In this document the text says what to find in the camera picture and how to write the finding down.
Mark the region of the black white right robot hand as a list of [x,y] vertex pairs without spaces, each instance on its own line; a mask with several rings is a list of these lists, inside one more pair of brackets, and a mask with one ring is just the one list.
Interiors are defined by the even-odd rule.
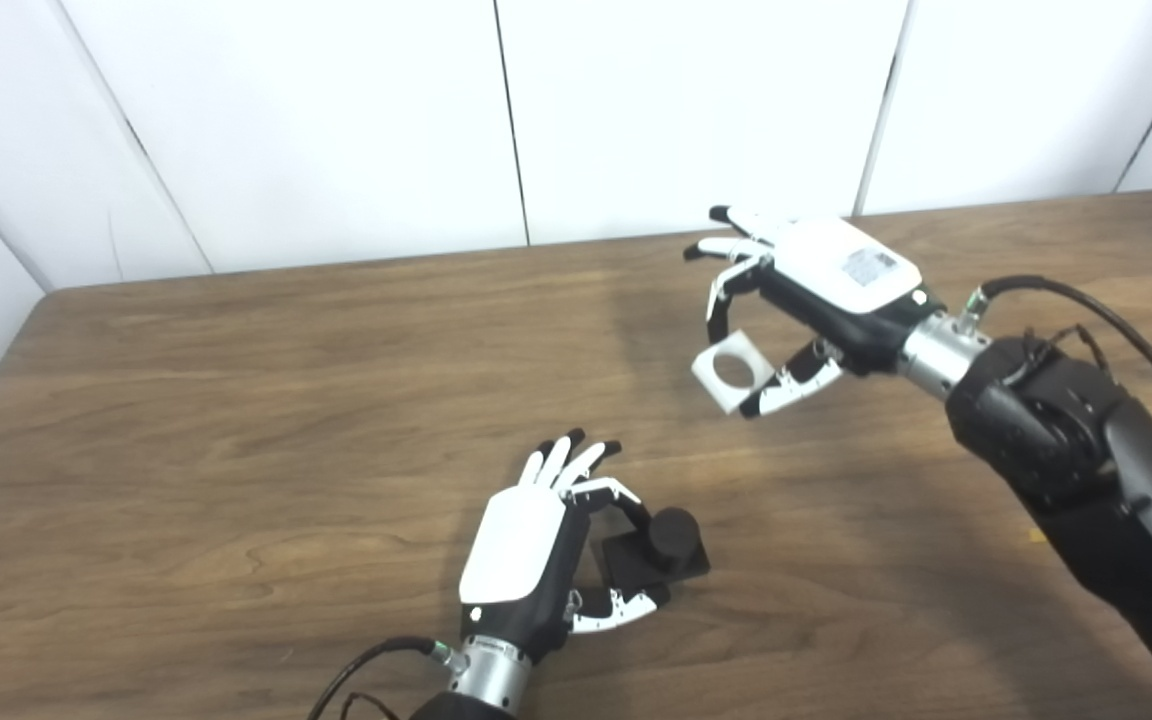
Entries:
[[[727,262],[710,283],[708,347],[692,361],[692,374],[723,414],[759,418],[846,374],[896,373],[915,329],[943,310],[918,266],[844,219],[778,220],[728,205],[708,217],[733,234],[684,250],[685,262]],[[745,293],[791,316],[812,340],[771,363],[732,328],[732,302]]]

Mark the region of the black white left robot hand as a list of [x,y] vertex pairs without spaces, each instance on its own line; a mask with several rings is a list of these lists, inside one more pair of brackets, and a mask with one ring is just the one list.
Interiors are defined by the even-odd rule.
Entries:
[[463,639],[509,644],[536,666],[573,634],[608,632],[672,600],[667,585],[576,584],[594,511],[617,507],[637,529],[652,518],[626,484],[596,473],[621,442],[585,438],[573,429],[543,441],[518,479],[488,498],[460,578]]

